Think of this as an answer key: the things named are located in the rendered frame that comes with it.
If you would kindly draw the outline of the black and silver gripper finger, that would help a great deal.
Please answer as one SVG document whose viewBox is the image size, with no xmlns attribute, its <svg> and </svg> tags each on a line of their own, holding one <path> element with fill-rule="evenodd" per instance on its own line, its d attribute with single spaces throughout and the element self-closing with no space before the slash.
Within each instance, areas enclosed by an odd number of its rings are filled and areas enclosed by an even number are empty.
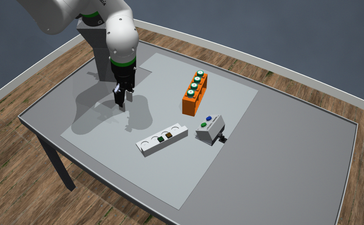
<svg viewBox="0 0 364 225">
<path fill-rule="evenodd" d="M 136 71 L 135 71 L 136 72 Z M 135 72 L 134 72 L 134 76 L 133 78 L 128 81 L 128 85 L 126 88 L 126 100 L 132 102 L 132 93 L 134 92 L 134 90 L 132 88 L 135 87 Z"/>
<path fill-rule="evenodd" d="M 115 89 L 113 89 L 113 93 L 114 93 L 114 98 L 115 98 L 115 103 L 118 104 L 119 106 L 119 110 L 125 112 L 125 102 L 124 102 L 124 98 L 125 98 L 125 91 L 127 88 L 127 82 L 124 83 L 124 88 L 120 88 L 119 87 L 119 83 L 117 85 L 117 87 Z"/>
</svg>

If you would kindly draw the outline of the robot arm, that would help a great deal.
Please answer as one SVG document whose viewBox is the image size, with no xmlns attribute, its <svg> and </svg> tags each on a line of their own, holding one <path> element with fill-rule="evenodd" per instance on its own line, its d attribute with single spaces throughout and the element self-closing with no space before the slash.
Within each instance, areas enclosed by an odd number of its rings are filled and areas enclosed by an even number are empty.
<svg viewBox="0 0 364 225">
<path fill-rule="evenodd" d="M 105 23 L 106 44 L 112 72 L 129 76 L 136 68 L 139 42 L 133 12 L 124 0 L 16 0 L 33 17 L 42 32 L 61 33 L 74 19 L 81 17 L 89 27 Z"/>
</svg>

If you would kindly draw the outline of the orange tube rack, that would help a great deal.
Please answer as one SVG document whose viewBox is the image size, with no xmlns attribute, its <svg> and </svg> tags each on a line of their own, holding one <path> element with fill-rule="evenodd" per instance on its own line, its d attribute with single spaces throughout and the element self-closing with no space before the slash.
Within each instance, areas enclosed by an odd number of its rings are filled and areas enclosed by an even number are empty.
<svg viewBox="0 0 364 225">
<path fill-rule="evenodd" d="M 194 75 L 194 77 L 197 76 L 197 72 Z M 203 77 L 201 78 L 201 82 L 198 85 L 197 90 L 194 92 L 193 98 L 188 98 L 187 91 L 190 90 L 191 83 L 194 83 L 194 77 L 182 99 L 182 114 L 186 114 L 189 116 L 195 116 L 196 111 L 198 109 L 198 106 L 200 105 L 200 102 L 203 98 L 203 95 L 207 88 L 207 76 L 208 74 L 204 73 Z"/>
</svg>

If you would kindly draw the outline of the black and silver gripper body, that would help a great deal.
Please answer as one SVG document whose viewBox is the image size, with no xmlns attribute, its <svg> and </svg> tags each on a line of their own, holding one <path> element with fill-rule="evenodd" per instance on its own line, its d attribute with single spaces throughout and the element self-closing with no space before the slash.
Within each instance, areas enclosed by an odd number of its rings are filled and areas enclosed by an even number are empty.
<svg viewBox="0 0 364 225">
<path fill-rule="evenodd" d="M 130 81 L 133 78 L 133 76 L 134 76 L 134 73 L 129 75 L 129 76 L 126 76 L 126 77 L 121 77 L 121 76 L 117 76 L 117 75 L 114 74 L 114 77 L 117 80 L 116 85 L 118 85 L 118 83 L 119 83 L 120 84 L 119 87 L 124 88 L 124 83 L 125 82 L 128 83 L 128 81 Z"/>
</svg>

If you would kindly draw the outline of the light grey bench mat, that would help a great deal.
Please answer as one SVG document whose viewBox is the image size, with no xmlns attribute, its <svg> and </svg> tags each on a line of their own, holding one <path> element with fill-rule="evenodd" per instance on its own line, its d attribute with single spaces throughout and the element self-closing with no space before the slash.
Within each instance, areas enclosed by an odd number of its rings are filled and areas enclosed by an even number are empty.
<svg viewBox="0 0 364 225">
<path fill-rule="evenodd" d="M 139 66 L 152 72 L 126 100 L 125 112 L 97 102 L 60 136 L 137 187 L 180 210 L 225 143 L 195 137 L 209 114 L 221 114 L 228 139 L 258 90 L 155 53 Z M 207 88 L 195 116 L 182 114 L 182 99 L 198 70 Z M 136 143 L 174 124 L 188 136 L 144 157 Z"/>
</svg>

